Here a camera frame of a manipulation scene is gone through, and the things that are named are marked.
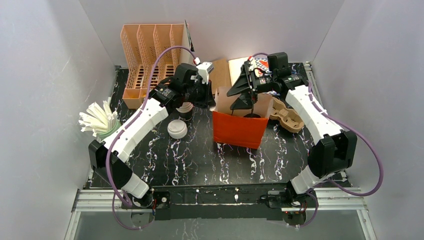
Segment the black plastic cup lid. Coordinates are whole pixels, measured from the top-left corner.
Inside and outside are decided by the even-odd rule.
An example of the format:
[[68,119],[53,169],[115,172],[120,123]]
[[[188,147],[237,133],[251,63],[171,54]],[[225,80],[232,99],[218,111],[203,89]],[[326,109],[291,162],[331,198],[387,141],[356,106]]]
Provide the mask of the black plastic cup lid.
[[261,116],[255,113],[248,113],[244,116],[244,118],[261,118]]

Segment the orange paper bag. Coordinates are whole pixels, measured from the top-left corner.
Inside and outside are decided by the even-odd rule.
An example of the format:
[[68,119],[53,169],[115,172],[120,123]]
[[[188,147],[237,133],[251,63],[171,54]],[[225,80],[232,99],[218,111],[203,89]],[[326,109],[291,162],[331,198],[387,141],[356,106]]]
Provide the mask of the orange paper bag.
[[252,112],[259,117],[245,117],[251,113],[250,109],[230,109],[239,96],[227,96],[229,89],[219,87],[215,91],[216,106],[212,111],[213,140],[220,144],[258,149],[273,111],[273,97],[260,93]]

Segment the brown pulp cup carrier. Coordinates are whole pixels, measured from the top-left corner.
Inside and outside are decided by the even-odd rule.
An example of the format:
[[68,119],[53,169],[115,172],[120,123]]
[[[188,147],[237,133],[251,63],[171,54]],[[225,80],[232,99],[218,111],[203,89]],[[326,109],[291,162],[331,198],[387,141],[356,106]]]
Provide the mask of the brown pulp cup carrier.
[[278,121],[279,124],[291,133],[300,132],[305,123],[300,115],[291,108],[288,108],[284,102],[273,97],[272,112],[269,115],[270,120]]

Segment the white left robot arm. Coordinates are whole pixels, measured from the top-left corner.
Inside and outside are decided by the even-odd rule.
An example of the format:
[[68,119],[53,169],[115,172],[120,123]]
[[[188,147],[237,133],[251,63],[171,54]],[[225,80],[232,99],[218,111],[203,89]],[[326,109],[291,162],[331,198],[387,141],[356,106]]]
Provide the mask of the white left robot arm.
[[127,166],[126,161],[140,141],[183,103],[197,108],[215,106],[209,74],[214,66],[203,62],[197,66],[181,63],[173,76],[163,79],[140,107],[122,126],[101,142],[88,146],[93,171],[111,186],[137,199],[151,194],[151,187]]

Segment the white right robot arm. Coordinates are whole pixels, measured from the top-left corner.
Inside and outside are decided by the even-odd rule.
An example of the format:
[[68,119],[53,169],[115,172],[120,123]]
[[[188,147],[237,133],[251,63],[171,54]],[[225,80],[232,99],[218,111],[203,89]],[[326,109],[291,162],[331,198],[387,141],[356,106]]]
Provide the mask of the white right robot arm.
[[357,136],[324,116],[319,110],[308,80],[292,73],[285,52],[269,54],[268,68],[262,76],[255,74],[251,56],[240,67],[240,74],[226,95],[238,96],[231,110],[251,110],[258,95],[277,92],[300,116],[312,135],[314,145],[308,152],[307,166],[289,181],[287,191],[292,197],[303,195],[332,174],[353,164]]

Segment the cream paper bag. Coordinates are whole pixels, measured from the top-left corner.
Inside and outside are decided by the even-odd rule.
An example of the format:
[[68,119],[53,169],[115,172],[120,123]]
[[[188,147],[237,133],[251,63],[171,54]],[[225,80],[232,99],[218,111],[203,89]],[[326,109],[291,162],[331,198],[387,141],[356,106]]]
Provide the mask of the cream paper bag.
[[244,65],[244,62],[248,60],[248,57],[241,57],[236,59],[231,59],[228,61],[229,74],[231,86],[237,81],[241,74],[241,68]]

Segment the stack of white paper cups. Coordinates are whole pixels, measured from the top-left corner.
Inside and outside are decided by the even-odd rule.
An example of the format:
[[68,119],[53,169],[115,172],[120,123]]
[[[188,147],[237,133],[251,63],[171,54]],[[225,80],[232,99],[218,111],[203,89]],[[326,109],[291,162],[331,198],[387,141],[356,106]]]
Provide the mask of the stack of white paper cups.
[[185,122],[191,120],[193,117],[193,107],[194,105],[191,102],[184,102],[181,107],[176,109],[179,114],[179,118]]

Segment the blue checkered paper bag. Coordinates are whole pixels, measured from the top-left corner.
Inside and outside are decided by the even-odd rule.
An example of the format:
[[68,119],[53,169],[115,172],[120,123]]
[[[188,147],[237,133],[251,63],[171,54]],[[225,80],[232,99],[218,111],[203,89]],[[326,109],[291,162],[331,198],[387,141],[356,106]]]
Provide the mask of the blue checkered paper bag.
[[266,58],[256,58],[255,59],[255,66],[256,68],[260,69],[256,69],[255,73],[258,76],[262,76],[262,75],[269,75],[270,71],[269,71],[269,65],[268,65],[268,60]]

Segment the white lid stack upper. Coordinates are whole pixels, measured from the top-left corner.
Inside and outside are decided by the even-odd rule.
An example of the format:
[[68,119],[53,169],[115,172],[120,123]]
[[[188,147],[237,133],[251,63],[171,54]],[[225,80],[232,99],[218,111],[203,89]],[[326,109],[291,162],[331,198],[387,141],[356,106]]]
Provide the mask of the white lid stack upper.
[[187,135],[188,127],[183,120],[175,119],[169,122],[167,131],[171,138],[179,140]]

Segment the pink desk organizer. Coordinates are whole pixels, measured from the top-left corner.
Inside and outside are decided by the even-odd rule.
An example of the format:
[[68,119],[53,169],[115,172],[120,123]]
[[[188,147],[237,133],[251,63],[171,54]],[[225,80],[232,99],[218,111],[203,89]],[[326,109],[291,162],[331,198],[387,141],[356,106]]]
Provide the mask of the pink desk organizer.
[[163,51],[173,46],[194,51],[187,23],[126,24],[120,38],[129,70],[122,99],[129,109],[142,105],[152,66]]

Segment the white wrapped straws bundle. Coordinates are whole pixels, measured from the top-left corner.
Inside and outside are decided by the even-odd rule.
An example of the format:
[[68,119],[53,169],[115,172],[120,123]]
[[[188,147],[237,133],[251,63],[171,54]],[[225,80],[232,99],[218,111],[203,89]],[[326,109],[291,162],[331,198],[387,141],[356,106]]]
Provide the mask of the white wrapped straws bundle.
[[86,112],[79,113],[78,123],[81,132],[92,133],[93,137],[97,134],[109,131],[118,120],[118,113],[110,108],[111,98],[104,100],[102,105],[94,102],[88,106]]

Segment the green paper cup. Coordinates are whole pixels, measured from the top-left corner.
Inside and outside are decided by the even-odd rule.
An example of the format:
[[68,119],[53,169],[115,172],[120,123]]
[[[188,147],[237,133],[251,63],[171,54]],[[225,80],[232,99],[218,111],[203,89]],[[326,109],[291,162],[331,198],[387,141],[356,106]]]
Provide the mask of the green paper cup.
[[110,130],[103,132],[103,133],[98,133],[97,138],[100,139],[101,141],[103,141],[105,138],[107,138],[110,135],[112,135],[113,133],[115,133],[121,126],[122,126],[121,123],[117,120],[115,122],[114,126]]

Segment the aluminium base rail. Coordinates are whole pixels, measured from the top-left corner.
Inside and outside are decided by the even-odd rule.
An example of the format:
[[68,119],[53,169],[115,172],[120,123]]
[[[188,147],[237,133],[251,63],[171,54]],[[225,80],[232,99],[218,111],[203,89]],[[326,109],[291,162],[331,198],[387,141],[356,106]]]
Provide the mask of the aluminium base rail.
[[[319,210],[367,210],[368,206],[363,197],[348,194],[338,188],[316,188],[315,197],[318,200]],[[257,203],[257,196],[246,191],[230,188],[221,195],[206,192],[202,189],[175,193],[170,197],[171,206],[250,206]],[[113,202],[111,189],[80,190],[77,192],[73,212],[127,212],[120,200]]]

